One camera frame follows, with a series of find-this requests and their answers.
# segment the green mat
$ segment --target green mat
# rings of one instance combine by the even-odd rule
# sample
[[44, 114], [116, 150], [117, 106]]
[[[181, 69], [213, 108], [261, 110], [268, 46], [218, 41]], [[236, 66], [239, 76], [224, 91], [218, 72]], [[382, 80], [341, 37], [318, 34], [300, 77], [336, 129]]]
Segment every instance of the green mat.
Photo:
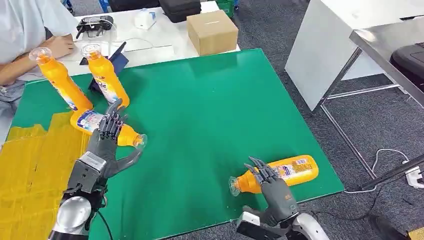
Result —
[[[344, 190], [260, 49], [126, 68], [119, 78], [131, 100], [127, 123], [148, 143], [137, 165], [108, 182], [101, 211], [114, 239], [163, 238], [236, 219], [243, 205], [263, 209], [261, 194], [233, 197], [228, 188], [248, 156], [311, 155], [319, 175], [291, 187], [299, 202]], [[85, 90], [91, 75], [73, 79]], [[47, 81], [28, 84], [12, 125], [47, 129], [53, 113], [68, 110]], [[117, 157], [131, 150], [119, 147]], [[109, 239], [99, 217], [91, 230], [90, 240]]]

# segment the yellow bottle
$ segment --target yellow bottle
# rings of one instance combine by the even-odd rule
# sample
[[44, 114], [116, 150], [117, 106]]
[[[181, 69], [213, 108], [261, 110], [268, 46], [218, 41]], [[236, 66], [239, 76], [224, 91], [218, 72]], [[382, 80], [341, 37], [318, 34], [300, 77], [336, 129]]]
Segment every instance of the yellow bottle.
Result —
[[[103, 114], [93, 110], [81, 109], [75, 111], [70, 118], [70, 124], [86, 134], [91, 135], [95, 129], [99, 127]], [[122, 126], [122, 130], [118, 136], [118, 146], [133, 146], [144, 148], [147, 143], [146, 134], [138, 134], [134, 129], [127, 124]]]
[[[268, 163], [278, 177], [284, 179], [288, 186], [305, 183], [318, 176], [318, 166], [309, 155], [300, 155]], [[229, 178], [229, 189], [234, 196], [239, 193], [261, 193], [261, 186], [256, 182], [254, 175], [248, 170], [239, 177]]]
[[68, 75], [66, 67], [53, 57], [50, 49], [37, 47], [29, 53], [29, 59], [37, 62], [42, 74], [72, 110], [93, 108], [93, 104]]
[[88, 68], [109, 104], [122, 99], [121, 106], [128, 107], [130, 98], [115, 74], [114, 65], [102, 56], [100, 45], [88, 44], [81, 49], [81, 52], [87, 58]]

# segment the cardboard box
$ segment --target cardboard box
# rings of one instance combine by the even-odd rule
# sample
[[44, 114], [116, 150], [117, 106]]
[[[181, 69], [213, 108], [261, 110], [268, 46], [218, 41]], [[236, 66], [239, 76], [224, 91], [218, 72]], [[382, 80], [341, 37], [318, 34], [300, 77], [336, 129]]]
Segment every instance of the cardboard box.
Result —
[[222, 10], [188, 16], [187, 30], [200, 56], [236, 49], [239, 29]]

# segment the robotic hand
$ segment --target robotic hand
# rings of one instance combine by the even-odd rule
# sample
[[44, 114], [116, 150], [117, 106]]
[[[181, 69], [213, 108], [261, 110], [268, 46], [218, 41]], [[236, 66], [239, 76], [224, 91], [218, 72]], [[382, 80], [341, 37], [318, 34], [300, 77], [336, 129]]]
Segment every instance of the robotic hand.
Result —
[[298, 204], [286, 182], [260, 159], [249, 157], [257, 169], [245, 166], [252, 172], [268, 208], [263, 211], [243, 207], [237, 221], [237, 232], [255, 240], [275, 240], [286, 236], [289, 240], [328, 240], [320, 224], [307, 213], [300, 213]]
[[119, 99], [109, 106], [90, 137], [87, 151], [75, 161], [49, 240], [88, 240], [92, 220], [107, 205], [108, 178], [138, 162], [145, 142], [129, 156], [118, 161], [115, 157], [118, 136], [127, 117], [121, 117], [125, 109], [118, 109], [121, 103]]

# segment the clear bottle cap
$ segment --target clear bottle cap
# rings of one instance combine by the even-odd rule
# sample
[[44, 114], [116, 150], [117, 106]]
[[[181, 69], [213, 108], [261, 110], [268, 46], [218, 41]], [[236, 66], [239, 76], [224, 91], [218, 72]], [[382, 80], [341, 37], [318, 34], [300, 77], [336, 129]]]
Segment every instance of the clear bottle cap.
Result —
[[143, 150], [147, 144], [147, 135], [146, 134], [139, 134], [134, 139], [134, 142], [132, 145], [138, 149]]
[[102, 56], [102, 47], [99, 44], [87, 44], [81, 49], [81, 54], [88, 60], [98, 59]]
[[236, 177], [233, 177], [233, 176], [229, 177], [228, 186], [229, 186], [229, 191], [234, 197], [237, 197], [237, 195], [240, 194], [241, 190], [239, 186], [239, 181], [237, 181]]
[[52, 51], [47, 47], [37, 47], [29, 53], [29, 59], [38, 64], [45, 64], [53, 58]]

